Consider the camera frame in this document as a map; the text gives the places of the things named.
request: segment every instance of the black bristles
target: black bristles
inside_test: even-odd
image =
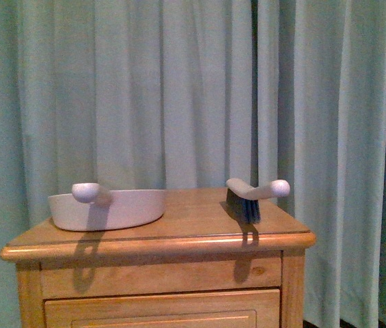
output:
[[[226,204],[245,223],[259,223],[261,220],[260,207],[257,200],[246,200],[237,196],[231,189],[228,189]]]

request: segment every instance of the wood grain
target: wood grain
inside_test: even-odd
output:
[[[199,290],[276,287],[281,285],[279,251],[231,258],[129,265],[106,263],[50,263],[42,266],[45,299],[156,294]]]
[[[262,221],[238,222],[225,205],[226,189],[169,191],[167,211],[158,220],[133,229],[68,232],[48,219],[15,238],[1,251],[4,260],[46,260],[77,256],[136,256],[153,254],[249,252],[307,248],[315,236],[273,203],[260,201]],[[79,254],[79,248],[93,249]]]
[[[214,313],[250,310],[256,312],[258,323],[258,326],[253,327],[279,327],[278,289],[58,300],[47,301],[45,307],[48,328],[71,327],[72,323],[79,323],[80,320],[93,320],[94,324],[97,324],[97,320],[100,319],[138,318],[139,322],[152,316],[169,318],[180,314],[182,317],[208,314],[212,318]]]
[[[41,291],[40,263],[16,264],[18,296],[23,328],[44,327],[44,305]]]
[[[281,287],[281,328],[303,326],[303,280],[305,250],[283,252]]]

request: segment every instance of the nightstand top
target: nightstand top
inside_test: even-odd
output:
[[[228,214],[226,191],[226,188],[169,190],[165,214],[135,228],[69,232],[47,219],[8,243],[1,257],[19,262],[87,256],[76,254],[81,248],[77,246],[82,244],[96,249],[98,257],[260,251],[308,248],[314,244],[316,237],[308,227],[268,200],[260,201],[259,224],[237,222]]]

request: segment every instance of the drawer front panel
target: drawer front panel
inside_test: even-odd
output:
[[[281,258],[276,251],[206,262],[43,264],[41,276],[45,299],[278,287]]]
[[[253,310],[229,311],[177,316],[76,320],[72,322],[72,328],[127,328],[130,326],[135,328],[255,328],[256,313]]]
[[[47,301],[48,328],[279,327],[279,290]]]

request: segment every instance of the light blue curtain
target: light blue curtain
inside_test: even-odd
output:
[[[386,324],[386,1],[0,1],[0,249],[72,183],[229,177],[290,181],[306,320]]]

